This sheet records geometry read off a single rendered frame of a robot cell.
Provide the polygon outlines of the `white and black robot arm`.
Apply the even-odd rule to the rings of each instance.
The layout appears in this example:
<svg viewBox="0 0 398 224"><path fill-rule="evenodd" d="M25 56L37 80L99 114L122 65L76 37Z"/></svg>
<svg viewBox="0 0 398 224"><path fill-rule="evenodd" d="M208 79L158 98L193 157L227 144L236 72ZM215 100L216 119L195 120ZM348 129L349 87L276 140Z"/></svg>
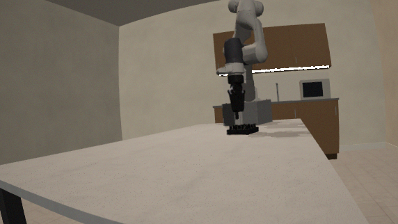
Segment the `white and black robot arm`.
<svg viewBox="0 0 398 224"><path fill-rule="evenodd" d="M237 14L234 35L225 40L225 67L217 69L216 74L243 75L244 82L241 85L245 90L245 102L261 101L254 86L252 64L264 63L268 58L262 23L257 19L262 15L264 6L262 2L255 0L229 0L228 9ZM244 44L251 37L251 30L255 42L251 45Z"/></svg>

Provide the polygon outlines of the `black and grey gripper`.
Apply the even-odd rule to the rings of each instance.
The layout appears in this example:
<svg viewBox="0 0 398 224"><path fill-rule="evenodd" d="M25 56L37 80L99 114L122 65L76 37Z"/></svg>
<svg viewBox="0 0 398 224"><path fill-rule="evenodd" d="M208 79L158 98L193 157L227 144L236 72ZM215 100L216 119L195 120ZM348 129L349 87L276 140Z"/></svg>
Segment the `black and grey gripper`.
<svg viewBox="0 0 398 224"><path fill-rule="evenodd" d="M236 125L243 124L242 111L244 111L244 96L245 96L245 90L242 89L241 85L243 82L244 82L243 75L238 74L238 75L228 76L228 83L229 84L231 83L230 89L228 90L228 94L230 96L230 103L232 111L234 112Z"/></svg>

